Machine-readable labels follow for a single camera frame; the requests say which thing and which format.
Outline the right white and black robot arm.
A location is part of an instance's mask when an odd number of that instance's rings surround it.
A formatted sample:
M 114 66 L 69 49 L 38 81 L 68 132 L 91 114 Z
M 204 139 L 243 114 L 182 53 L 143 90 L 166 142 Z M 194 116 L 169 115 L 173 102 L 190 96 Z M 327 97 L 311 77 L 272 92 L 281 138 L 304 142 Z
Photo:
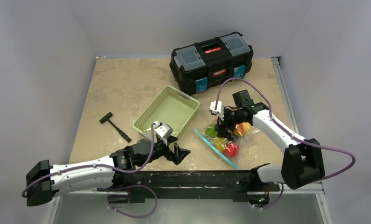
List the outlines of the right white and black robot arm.
M 209 111 L 218 116 L 215 129 L 231 138 L 236 126 L 248 123 L 263 132 L 282 152 L 281 165 L 264 164 L 252 169 L 250 185 L 261 190 L 269 182 L 284 183 L 291 189 L 319 181 L 325 176 L 320 144 L 305 139 L 276 119 L 269 107 L 255 103 L 247 90 L 233 94 L 235 107 L 226 108 L 221 101 L 210 103 Z

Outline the clear zip bag blue seal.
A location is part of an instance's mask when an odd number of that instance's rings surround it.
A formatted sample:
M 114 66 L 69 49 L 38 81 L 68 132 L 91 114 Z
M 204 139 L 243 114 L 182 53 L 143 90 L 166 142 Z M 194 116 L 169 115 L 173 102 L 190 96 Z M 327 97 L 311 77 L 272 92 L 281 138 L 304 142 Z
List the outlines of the clear zip bag blue seal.
M 215 124 L 211 123 L 204 131 L 194 129 L 194 133 L 216 154 L 216 157 L 233 169 L 238 169 L 246 147 L 252 145 L 252 136 L 259 133 L 260 130 L 244 122 L 236 125 L 234 131 L 229 130 L 230 138 L 225 138 L 219 136 L 214 126 Z

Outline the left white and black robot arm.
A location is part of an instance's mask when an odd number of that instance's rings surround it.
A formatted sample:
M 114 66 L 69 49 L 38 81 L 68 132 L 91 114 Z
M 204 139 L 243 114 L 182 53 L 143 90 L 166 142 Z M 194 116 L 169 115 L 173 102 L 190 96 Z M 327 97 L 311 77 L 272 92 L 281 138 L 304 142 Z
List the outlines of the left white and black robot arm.
M 51 165 L 49 160 L 39 161 L 26 174 L 26 187 L 21 196 L 27 206 L 33 207 L 77 190 L 110 187 L 123 190 L 127 178 L 120 173 L 136 173 L 160 157 L 180 164 L 191 151 L 181 148 L 176 141 L 173 136 L 156 142 L 142 139 L 110 155 L 76 164 Z

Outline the red fake apple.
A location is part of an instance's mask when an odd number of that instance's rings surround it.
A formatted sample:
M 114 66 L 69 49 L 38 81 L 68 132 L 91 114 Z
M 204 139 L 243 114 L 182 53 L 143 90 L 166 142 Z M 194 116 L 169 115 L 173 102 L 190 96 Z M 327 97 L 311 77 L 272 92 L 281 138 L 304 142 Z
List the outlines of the red fake apple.
M 224 151 L 224 154 L 228 157 L 236 157 L 239 153 L 239 146 L 237 143 L 228 142 L 227 148 Z

